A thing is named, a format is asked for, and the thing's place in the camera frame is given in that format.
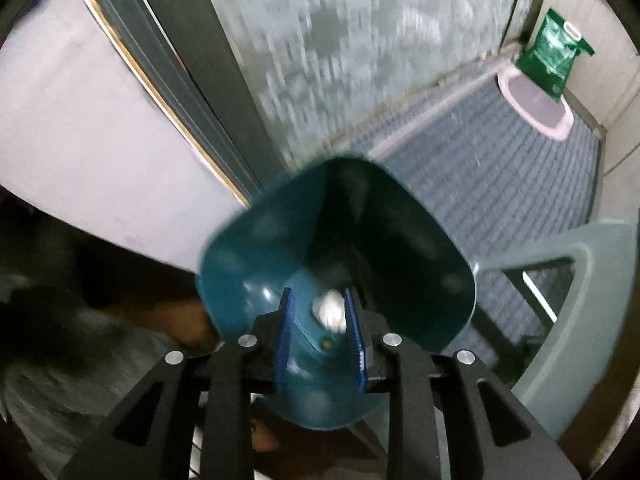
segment green plastic bag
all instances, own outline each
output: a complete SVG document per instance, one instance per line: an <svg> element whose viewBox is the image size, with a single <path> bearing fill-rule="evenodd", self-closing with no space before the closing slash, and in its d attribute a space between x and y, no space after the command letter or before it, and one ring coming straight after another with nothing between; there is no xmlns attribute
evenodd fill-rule
<svg viewBox="0 0 640 480"><path fill-rule="evenodd" d="M569 79L575 58L583 52L590 56L595 54L594 49L573 24L555 10L549 9L536 42L517 61L516 66L558 101Z"/></svg>

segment chair armrest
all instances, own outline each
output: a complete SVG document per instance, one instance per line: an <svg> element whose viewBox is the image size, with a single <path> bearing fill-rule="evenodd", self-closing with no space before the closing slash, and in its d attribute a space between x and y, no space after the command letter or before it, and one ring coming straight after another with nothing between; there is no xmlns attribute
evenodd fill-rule
<svg viewBox="0 0 640 480"><path fill-rule="evenodd" d="M513 387L555 439L609 366L634 288L637 231L636 224L627 222L596 222L472 263L476 274L501 270L521 292L523 272L574 263L574 280L558 320ZM540 302L526 290L524 296L540 315Z"/></svg>

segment dark floor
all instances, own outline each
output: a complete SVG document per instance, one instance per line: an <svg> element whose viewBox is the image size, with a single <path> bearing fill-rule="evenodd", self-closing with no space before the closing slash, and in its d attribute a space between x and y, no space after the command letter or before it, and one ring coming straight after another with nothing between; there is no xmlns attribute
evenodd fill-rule
<svg viewBox="0 0 640 480"><path fill-rule="evenodd" d="M537 133L492 80L383 163L473 258L587 223L599 151L598 139L577 116L565 142ZM559 310L569 269L531 277ZM503 275L479 276L472 323L446 351L469 348L511 382L535 351L528 336L541 330Z"/></svg>

